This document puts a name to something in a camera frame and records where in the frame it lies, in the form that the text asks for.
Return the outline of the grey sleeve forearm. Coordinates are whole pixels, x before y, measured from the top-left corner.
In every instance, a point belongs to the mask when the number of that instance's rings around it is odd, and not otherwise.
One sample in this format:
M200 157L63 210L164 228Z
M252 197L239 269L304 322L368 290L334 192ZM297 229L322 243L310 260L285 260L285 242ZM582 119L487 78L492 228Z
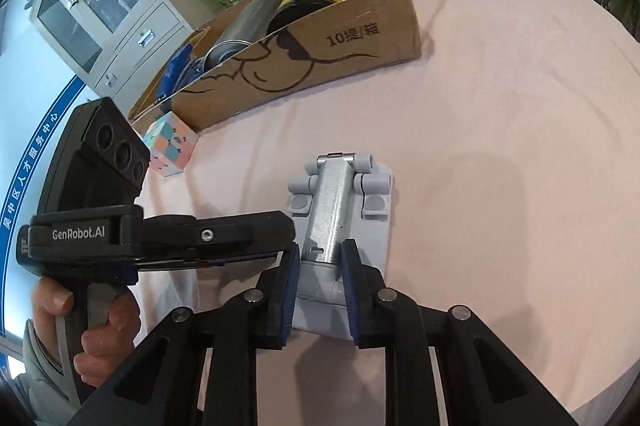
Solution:
M40 342L32 320L25 325L23 358L26 372L10 380L10 387L26 415L37 425L67 425L78 407L63 390L62 368Z

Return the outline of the person's left hand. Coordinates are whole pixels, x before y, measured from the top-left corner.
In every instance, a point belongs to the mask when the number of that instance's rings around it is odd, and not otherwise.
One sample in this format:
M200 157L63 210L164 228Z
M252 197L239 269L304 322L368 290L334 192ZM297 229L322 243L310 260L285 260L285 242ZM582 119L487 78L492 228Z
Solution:
M53 279L40 279L32 292L32 322L35 333L51 359L60 363L55 319L73 309L73 293ZM134 339L140 332L140 308L129 290L115 299L107 322L85 331L82 351L74 359L76 372L89 386L104 384L134 350Z

